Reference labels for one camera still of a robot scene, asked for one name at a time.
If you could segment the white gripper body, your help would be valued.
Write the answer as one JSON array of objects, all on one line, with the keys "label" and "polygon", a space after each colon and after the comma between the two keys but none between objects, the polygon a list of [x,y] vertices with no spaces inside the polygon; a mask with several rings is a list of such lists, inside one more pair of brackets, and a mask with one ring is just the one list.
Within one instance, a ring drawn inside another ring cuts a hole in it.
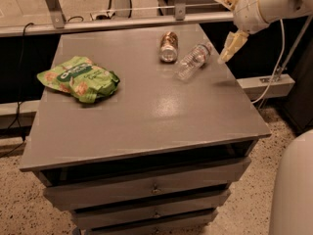
[{"label": "white gripper body", "polygon": [[259,0],[239,0],[233,15],[234,25],[248,34],[255,34],[269,26],[261,15]]}]

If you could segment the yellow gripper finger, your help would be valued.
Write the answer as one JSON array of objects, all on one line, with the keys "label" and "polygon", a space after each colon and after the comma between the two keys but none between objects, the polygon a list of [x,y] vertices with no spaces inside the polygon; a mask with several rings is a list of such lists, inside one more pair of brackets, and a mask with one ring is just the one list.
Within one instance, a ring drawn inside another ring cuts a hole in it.
[{"label": "yellow gripper finger", "polygon": [[234,11],[240,0],[214,0],[214,1],[221,4],[229,11]]},{"label": "yellow gripper finger", "polygon": [[223,50],[221,51],[218,63],[225,64],[230,61],[234,55],[246,44],[249,34],[242,31],[237,30],[236,32],[229,32]]}]

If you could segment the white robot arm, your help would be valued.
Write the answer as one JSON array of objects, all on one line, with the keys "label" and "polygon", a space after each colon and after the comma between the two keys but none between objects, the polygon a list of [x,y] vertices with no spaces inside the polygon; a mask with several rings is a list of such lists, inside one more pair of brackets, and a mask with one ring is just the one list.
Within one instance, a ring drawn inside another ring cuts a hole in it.
[{"label": "white robot arm", "polygon": [[230,32],[219,56],[228,62],[247,42],[247,38],[282,19],[311,15],[313,0],[214,0],[233,14],[236,32]]}]

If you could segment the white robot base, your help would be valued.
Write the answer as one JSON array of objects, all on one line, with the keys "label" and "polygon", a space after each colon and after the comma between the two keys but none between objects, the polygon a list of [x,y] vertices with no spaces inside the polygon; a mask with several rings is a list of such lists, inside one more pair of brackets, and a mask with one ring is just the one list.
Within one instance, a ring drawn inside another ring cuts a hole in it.
[{"label": "white robot base", "polygon": [[283,152],[269,235],[313,235],[313,130],[296,137]]}]

